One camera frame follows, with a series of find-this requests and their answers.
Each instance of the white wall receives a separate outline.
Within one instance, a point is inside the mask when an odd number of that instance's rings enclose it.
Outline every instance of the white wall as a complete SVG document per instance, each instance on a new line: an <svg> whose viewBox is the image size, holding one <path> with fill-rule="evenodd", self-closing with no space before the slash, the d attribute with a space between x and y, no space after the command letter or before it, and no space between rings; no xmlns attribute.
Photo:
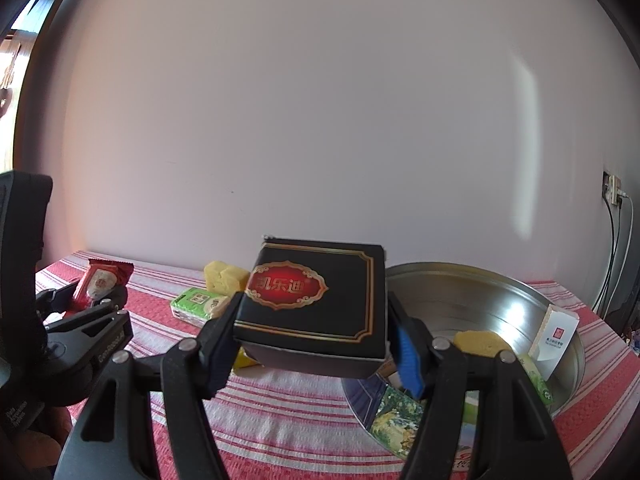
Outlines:
<svg viewBox="0 0 640 480"><path fill-rule="evenodd" d="M50 257L249 267L270 233L593 301L603 168L640 205L640 77L595 0L72 0L56 26Z"/></svg>

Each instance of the red wrapper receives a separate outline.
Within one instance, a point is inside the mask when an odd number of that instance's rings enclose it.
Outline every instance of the red wrapper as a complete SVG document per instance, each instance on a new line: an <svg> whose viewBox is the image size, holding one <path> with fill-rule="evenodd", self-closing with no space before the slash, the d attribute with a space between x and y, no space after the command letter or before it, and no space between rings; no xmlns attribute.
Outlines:
<svg viewBox="0 0 640 480"><path fill-rule="evenodd" d="M80 279L69 310L80 312L101 300L116 285L127 285L133 264L111 260L89 260L89 268Z"/></svg>

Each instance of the wall socket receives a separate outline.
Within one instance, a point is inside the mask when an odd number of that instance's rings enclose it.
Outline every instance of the wall socket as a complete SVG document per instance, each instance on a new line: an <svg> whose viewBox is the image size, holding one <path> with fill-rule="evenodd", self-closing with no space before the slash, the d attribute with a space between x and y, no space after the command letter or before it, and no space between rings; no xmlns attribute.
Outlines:
<svg viewBox="0 0 640 480"><path fill-rule="evenodd" d="M612 206L618 205L620 185L620 177L607 171L602 172L602 197Z"/></svg>

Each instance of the red label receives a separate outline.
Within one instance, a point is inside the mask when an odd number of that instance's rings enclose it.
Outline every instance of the red label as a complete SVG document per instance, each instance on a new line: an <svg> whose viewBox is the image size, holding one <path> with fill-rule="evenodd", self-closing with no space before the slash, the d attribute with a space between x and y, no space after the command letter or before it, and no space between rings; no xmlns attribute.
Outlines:
<svg viewBox="0 0 640 480"><path fill-rule="evenodd" d="M255 267L244 293L256 303L280 310L310 305L327 290L320 274L287 260Z"/></svg>

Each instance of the human hand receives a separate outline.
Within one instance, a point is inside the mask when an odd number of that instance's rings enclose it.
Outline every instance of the human hand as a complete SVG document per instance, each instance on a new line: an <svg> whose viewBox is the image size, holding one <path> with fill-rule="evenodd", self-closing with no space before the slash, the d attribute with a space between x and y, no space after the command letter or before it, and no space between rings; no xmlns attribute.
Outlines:
<svg viewBox="0 0 640 480"><path fill-rule="evenodd" d="M15 452L28 469L40 469L56 465L73 427L71 415L66 408L47 408L45 420L52 435L27 430L15 440Z"/></svg>

